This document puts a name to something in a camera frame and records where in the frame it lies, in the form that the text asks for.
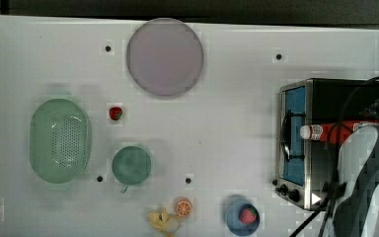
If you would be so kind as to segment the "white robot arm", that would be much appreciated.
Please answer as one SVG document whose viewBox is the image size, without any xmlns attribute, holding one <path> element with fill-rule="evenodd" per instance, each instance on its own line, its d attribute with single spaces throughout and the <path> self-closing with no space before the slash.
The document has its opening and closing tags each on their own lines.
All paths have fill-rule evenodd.
<svg viewBox="0 0 379 237">
<path fill-rule="evenodd" d="M 379 77 L 367 81 L 377 82 Z M 365 112 L 379 120 L 379 99 Z M 374 237 L 379 212 L 379 122 L 354 132 L 339 156 L 339 185 L 328 206 L 325 237 Z"/>
</svg>

